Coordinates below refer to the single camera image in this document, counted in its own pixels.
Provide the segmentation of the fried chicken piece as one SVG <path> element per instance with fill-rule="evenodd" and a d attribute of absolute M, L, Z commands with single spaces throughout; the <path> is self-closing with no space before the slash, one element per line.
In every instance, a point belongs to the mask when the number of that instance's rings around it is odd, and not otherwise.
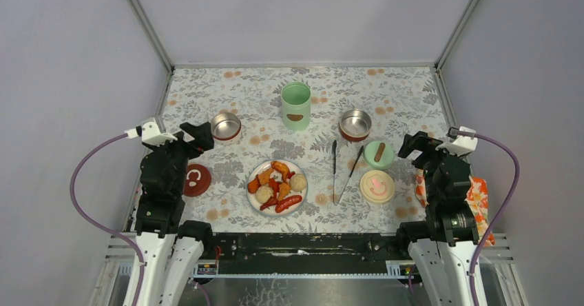
<path fill-rule="evenodd" d="M 269 180 L 271 178 L 271 174 L 273 173 L 273 168 L 269 167 L 266 170 L 264 170 L 263 172 L 258 174 L 258 182 L 260 184 L 260 186 L 266 185 L 269 183 Z"/>
<path fill-rule="evenodd" d="M 278 186 L 278 196 L 277 196 L 277 199 L 279 201 L 281 201 L 286 196 L 288 196 L 290 192 L 291 192 L 291 187 L 290 187 L 289 184 L 287 184 L 287 183 L 280 183 L 279 186 Z"/>

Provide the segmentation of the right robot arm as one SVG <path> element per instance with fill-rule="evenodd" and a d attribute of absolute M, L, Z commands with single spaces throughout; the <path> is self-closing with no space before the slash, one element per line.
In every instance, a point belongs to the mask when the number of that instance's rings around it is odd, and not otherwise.
<path fill-rule="evenodd" d="M 413 259 L 432 305 L 486 305 L 481 270 L 474 256 L 479 231 L 466 201 L 470 166 L 457 143 L 444 143 L 419 131 L 404 136 L 400 158 L 413 151 L 422 171 L 427 206 L 422 221 L 401 223 L 395 250 Z"/>

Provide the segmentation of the black tongs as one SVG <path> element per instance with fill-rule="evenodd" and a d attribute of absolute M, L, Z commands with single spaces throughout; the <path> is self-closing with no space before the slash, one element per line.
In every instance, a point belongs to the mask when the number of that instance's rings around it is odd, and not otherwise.
<path fill-rule="evenodd" d="M 355 171 L 355 168 L 357 166 L 357 163 L 361 157 L 361 155 L 364 152 L 364 146 L 362 145 L 361 148 L 359 149 L 358 155 L 357 155 L 357 159 L 355 160 L 353 167 L 351 169 L 351 172 L 348 176 L 348 180 L 346 182 L 346 186 L 348 185 L 348 182 L 350 181 L 353 172 Z M 332 201 L 334 205 L 337 205 L 337 202 L 340 200 L 340 198 L 342 197 L 342 195 L 337 196 L 336 191 L 335 191 L 335 177 L 336 177 L 336 167 L 337 167 L 337 141 L 334 140 L 332 142 L 332 148 L 331 148 L 331 153 L 333 154 L 333 191 L 332 191 Z"/>

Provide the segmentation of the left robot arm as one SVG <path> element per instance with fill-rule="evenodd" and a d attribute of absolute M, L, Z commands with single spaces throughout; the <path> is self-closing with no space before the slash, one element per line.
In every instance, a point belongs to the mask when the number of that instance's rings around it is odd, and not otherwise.
<path fill-rule="evenodd" d="M 177 305 L 195 262 L 213 251 L 210 224 L 181 220 L 188 162 L 213 149 L 211 124 L 182 123 L 170 134 L 150 118 L 126 135 L 151 152 L 140 162 L 136 236 L 122 237 L 136 252 L 124 304 Z"/>

